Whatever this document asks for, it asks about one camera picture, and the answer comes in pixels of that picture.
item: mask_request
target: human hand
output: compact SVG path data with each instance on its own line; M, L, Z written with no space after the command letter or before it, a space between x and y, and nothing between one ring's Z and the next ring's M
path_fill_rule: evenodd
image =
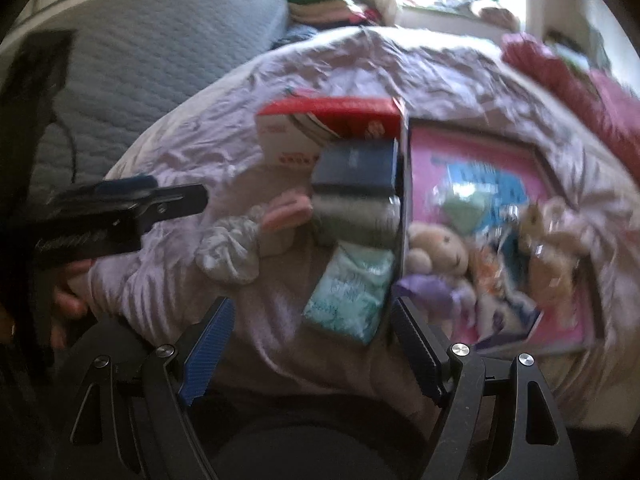
M51 313L51 346L55 349L66 347L63 319L80 319L88 311L86 303L71 292L67 282L88 272L94 263L94 260L81 260L60 269L58 284L53 288L54 311Z

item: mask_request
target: finger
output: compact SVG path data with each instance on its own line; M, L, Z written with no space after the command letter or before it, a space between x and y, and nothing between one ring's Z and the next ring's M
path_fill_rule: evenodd
M53 288L53 301L58 306L60 313L71 319L79 319L86 314L87 307L84 301L73 294L65 292L58 286Z
M79 262L73 262L63 267L63 277L68 280L74 278L80 274L88 272L93 267L95 260L81 260Z
M66 330L59 322L51 323L51 347L56 350L66 348Z

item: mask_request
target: bed sheet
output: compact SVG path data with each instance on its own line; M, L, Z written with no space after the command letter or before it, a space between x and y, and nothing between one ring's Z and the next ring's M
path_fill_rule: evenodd
M158 121L108 174L147 172L162 185L203 182L211 196L206 211L156 225L142 251L99 260L74 289L94 312L122 314L155 344L177 339L216 295L226 294L236 301L236 329L215 381L266 394L349 392L383 399L428 432L435 410L391 339L381 333L362 348L300 323L329 257L310 235L300 231L293 250L264 261L258 280L242 288L211 282L193 261L202 233L216 219L242 214L305 180L260 164L254 113L262 105L290 87L399 95L411 115L535 142L596 230L592 258L606 340L582 354L539 362L565 420L589 425L590 410L597 409L592 402L606 398L610 387L631 394L625 385L637 376L640 196L601 142L551 95L501 64L499 55L497 46L475 38L347 28L258 56ZM591 418L596 425L616 422Z

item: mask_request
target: blue gripper pad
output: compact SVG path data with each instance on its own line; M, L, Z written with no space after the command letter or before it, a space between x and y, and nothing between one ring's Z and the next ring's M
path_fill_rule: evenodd
M178 396L185 405L191 406L206 391L234 329L235 312L233 301L218 298L204 319L185 330L176 343L182 372Z

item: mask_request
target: stack of folded clothes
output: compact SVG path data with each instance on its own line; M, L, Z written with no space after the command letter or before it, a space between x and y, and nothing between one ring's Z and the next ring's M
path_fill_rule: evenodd
M372 0L289 0L289 12L293 21L321 30L382 22Z

